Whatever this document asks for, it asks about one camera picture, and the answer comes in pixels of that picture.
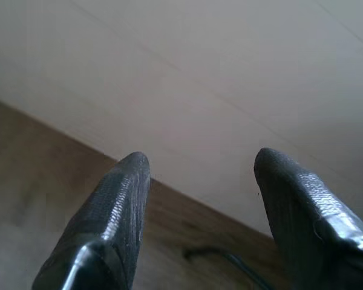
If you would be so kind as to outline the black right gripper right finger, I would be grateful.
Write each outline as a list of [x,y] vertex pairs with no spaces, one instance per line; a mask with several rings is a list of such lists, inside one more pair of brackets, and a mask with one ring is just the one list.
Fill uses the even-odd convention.
[[277,150],[261,149],[254,173],[294,289],[363,289],[363,221]]

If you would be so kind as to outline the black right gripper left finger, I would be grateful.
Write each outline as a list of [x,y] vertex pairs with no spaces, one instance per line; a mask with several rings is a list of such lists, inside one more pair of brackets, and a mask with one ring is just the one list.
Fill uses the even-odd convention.
[[131,289],[150,182],[143,153],[116,163],[70,219],[32,289]]

